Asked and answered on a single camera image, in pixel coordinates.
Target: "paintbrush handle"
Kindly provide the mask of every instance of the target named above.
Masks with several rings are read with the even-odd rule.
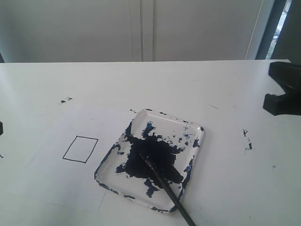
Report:
[[[151,169],[154,172],[154,174],[155,174],[156,178],[158,179],[158,181],[163,186],[163,188],[166,191],[166,193],[168,194],[168,196],[170,197],[170,199],[173,201],[173,203],[176,205],[176,207],[178,208],[178,210],[180,211],[180,213],[182,214],[182,216],[186,220],[187,224],[189,226],[196,226],[196,224],[193,222],[193,220],[191,219],[191,217],[187,213],[186,209],[180,203],[180,200],[178,199],[178,197],[175,196],[173,190],[171,190],[169,184],[160,175],[160,173],[158,172],[158,170],[156,168],[154,168],[154,167],[151,167]]]

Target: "white table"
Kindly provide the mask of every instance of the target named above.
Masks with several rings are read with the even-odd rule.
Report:
[[[183,198],[197,225],[301,225],[301,117],[263,110],[266,93],[283,94],[270,62],[0,64],[0,225],[186,224],[178,211],[157,213],[112,192],[97,213],[5,192],[69,104],[151,108],[202,124]],[[66,97],[72,102],[60,105]]]

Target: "paint palette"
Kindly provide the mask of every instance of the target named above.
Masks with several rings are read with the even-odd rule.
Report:
[[[159,212],[176,210],[139,153],[147,155],[173,192],[183,196],[204,129],[150,109],[140,111],[95,171],[98,184]]]

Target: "paintbrush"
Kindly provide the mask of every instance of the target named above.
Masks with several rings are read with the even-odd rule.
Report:
[[[153,171],[154,175],[156,176],[157,180],[160,182],[160,184],[163,186],[164,190],[170,197],[170,199],[173,201],[175,206],[179,209],[180,213],[186,220],[187,224],[189,226],[196,226],[196,224],[193,222],[189,214],[187,213],[186,209],[182,206],[180,203],[180,200],[177,198],[177,196],[174,194],[173,190],[170,188],[168,183],[165,181],[165,179],[161,176],[159,170],[157,167],[151,162],[149,156],[143,156],[141,152],[139,152],[139,155],[144,160],[145,164]]]

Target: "white paper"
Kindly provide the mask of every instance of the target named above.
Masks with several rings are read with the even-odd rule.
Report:
[[[9,191],[79,210],[98,210],[105,189],[94,180],[94,172],[134,116],[71,106]]]

